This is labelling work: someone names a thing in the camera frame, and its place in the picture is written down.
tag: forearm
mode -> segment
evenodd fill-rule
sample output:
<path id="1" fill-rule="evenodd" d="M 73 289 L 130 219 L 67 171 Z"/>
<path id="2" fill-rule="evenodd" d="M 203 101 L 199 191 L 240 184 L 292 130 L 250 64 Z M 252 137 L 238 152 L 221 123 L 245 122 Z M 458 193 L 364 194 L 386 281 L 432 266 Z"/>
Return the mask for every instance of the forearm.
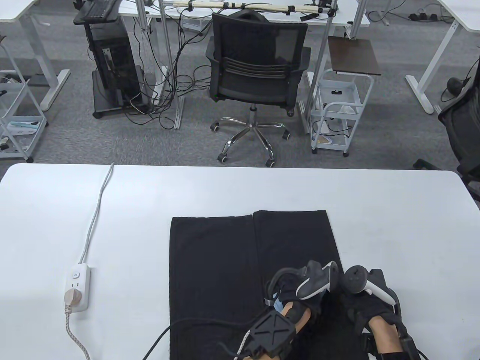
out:
<path id="1" fill-rule="evenodd" d="M 381 316 L 373 317 L 368 324 L 379 354 L 403 351 L 395 325 L 389 325 Z"/>

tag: hand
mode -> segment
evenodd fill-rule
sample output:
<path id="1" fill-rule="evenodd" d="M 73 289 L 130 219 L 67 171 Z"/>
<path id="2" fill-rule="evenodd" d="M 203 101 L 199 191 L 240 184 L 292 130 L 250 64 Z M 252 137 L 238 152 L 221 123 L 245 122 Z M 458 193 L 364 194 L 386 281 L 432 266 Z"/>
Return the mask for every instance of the hand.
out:
<path id="1" fill-rule="evenodd" d="M 401 322 L 401 319 L 394 314 L 391 305 L 366 291 L 359 294 L 342 294 L 340 301 L 347 309 L 349 319 L 355 323 L 355 332 L 358 335 L 362 333 L 363 328 L 369 329 L 369 321 L 375 316 L 381 316 L 389 324 Z"/>

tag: power strip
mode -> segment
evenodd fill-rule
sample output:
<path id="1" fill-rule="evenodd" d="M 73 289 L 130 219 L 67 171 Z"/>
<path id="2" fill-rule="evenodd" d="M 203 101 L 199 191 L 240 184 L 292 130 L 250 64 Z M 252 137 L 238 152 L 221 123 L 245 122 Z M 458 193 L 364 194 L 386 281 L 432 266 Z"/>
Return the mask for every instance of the power strip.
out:
<path id="1" fill-rule="evenodd" d="M 90 268 L 87 264 L 77 264 L 67 274 L 65 292 L 70 289 L 77 289 L 82 294 L 80 302 L 72 306 L 72 312 L 87 310 L 90 292 Z"/>

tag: black chair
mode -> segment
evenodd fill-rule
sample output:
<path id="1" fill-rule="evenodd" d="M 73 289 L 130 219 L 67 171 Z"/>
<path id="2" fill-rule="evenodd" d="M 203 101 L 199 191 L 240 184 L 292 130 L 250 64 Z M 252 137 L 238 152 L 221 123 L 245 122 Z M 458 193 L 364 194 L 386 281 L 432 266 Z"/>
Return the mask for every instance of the black chair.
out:
<path id="1" fill-rule="evenodd" d="M 440 113 L 438 120 L 445 125 L 450 146 L 460 162 L 457 171 L 463 183 L 480 202 L 480 191 L 470 184 L 480 182 L 480 67 L 464 92 Z M 413 167 L 442 170 L 423 159 L 418 159 Z"/>
<path id="2" fill-rule="evenodd" d="M 218 161 L 224 163 L 230 147 L 252 130 L 268 152 L 265 165 L 272 167 L 275 164 L 272 147 L 259 129 L 284 129 L 286 140 L 290 132 L 282 123 L 258 123 L 256 104 L 279 106 L 290 117 L 294 115 L 298 84 L 310 62 L 311 49 L 303 47 L 308 26 L 270 23 L 253 10 L 212 17 L 214 36 L 206 51 L 212 64 L 210 97 L 215 102 L 233 99 L 251 104 L 248 121 L 225 117 L 210 126 L 215 132 L 221 121 L 244 127 L 227 141 Z"/>

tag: chair base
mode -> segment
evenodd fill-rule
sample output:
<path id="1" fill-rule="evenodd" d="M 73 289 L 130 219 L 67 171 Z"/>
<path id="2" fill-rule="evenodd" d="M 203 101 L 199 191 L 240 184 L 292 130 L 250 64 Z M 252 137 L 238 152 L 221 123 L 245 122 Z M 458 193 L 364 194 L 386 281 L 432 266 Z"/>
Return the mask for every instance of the chair base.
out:
<path id="1" fill-rule="evenodd" d="M 418 159 L 415 164 L 413 164 L 413 168 L 415 170 L 422 170 L 423 168 L 424 169 L 427 169 L 427 170 L 443 170 L 431 163 L 429 163 L 428 161 L 425 161 L 423 159 Z M 461 180 L 462 182 L 464 183 L 465 187 L 467 188 L 468 192 L 470 193 L 470 195 L 472 196 L 472 198 L 475 200 L 475 201 L 478 201 L 480 202 L 480 191 L 479 190 L 476 190 L 474 188 L 472 188 L 470 186 L 470 183 L 472 182 L 472 179 L 470 179 L 468 176 L 465 176 L 465 175 L 462 175 L 461 177 Z"/>
<path id="2" fill-rule="evenodd" d="M 241 139 L 243 136 L 245 136 L 247 133 L 250 131 L 253 131 L 255 135 L 257 135 L 257 138 L 260 140 L 262 145 L 264 146 L 264 149 L 268 153 L 268 160 L 265 162 L 265 166 L 268 168 L 272 168 L 275 166 L 275 155 L 272 149 L 272 146 L 268 142 L 268 140 L 264 137 L 264 135 L 260 132 L 259 129 L 261 128 L 280 128 L 284 129 L 283 132 L 283 139 L 288 140 L 290 138 L 290 131 L 288 131 L 287 127 L 285 124 L 282 124 L 280 122 L 270 122 L 270 123 L 262 123 L 259 124 L 257 119 L 256 119 L 256 113 L 257 113 L 257 107 L 255 104 L 251 104 L 250 106 L 250 116 L 248 121 L 241 121 L 237 120 L 235 118 L 231 117 L 224 117 L 221 118 L 219 121 L 215 121 L 212 125 L 210 125 L 210 129 L 214 132 L 217 132 L 220 128 L 220 123 L 223 121 L 234 123 L 237 125 L 243 126 L 243 129 L 233 135 L 224 145 L 222 152 L 220 155 L 218 155 L 218 161 L 221 163 L 225 163 L 227 160 L 227 152 L 228 150 L 232 147 L 233 144 L 235 144 L 239 139 Z"/>

